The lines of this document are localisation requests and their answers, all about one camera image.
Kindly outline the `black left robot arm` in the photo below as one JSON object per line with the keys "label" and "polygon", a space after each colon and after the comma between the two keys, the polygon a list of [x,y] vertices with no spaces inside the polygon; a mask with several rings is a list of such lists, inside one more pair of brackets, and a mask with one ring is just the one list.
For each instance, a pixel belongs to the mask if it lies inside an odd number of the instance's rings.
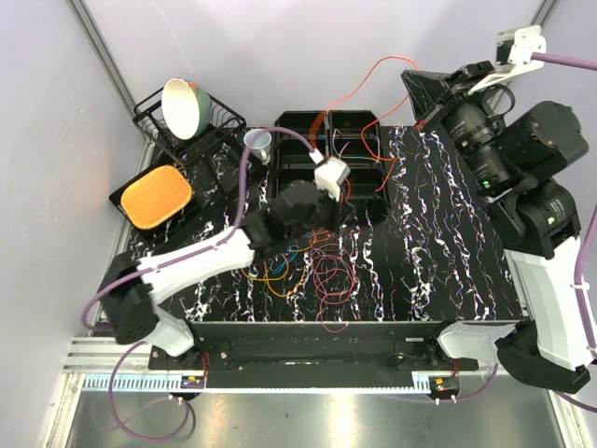
{"label": "black left robot arm", "polygon": [[190,325],[161,308],[174,293],[257,260],[282,254],[292,242],[319,228],[339,224],[343,189],[313,182],[289,184],[240,225],[193,245],[153,257],[113,258],[96,293],[116,343],[150,343],[183,370],[201,360]]}

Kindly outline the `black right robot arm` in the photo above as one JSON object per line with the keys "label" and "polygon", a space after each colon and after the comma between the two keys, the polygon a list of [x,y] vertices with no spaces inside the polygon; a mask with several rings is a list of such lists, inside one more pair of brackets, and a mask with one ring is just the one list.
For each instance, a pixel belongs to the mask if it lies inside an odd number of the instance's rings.
{"label": "black right robot arm", "polygon": [[423,358],[439,371],[456,358],[497,363],[525,385],[575,394],[596,360],[583,275],[593,234],[580,229],[575,200],[555,177],[589,145],[572,108],[553,101],[506,123],[489,104],[503,76],[489,62],[401,76],[417,127],[445,130],[478,182],[530,313],[514,324],[447,324],[423,347]]}

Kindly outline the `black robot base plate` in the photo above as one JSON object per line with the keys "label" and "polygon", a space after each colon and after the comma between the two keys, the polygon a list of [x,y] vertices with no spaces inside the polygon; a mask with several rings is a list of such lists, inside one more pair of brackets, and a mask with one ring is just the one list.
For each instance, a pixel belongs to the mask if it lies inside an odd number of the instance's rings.
{"label": "black robot base plate", "polygon": [[476,371],[471,358],[454,360],[435,341],[438,322],[225,323],[193,325],[196,347],[181,359],[152,347],[152,371],[207,369],[217,389],[370,388],[414,384],[416,371]]}

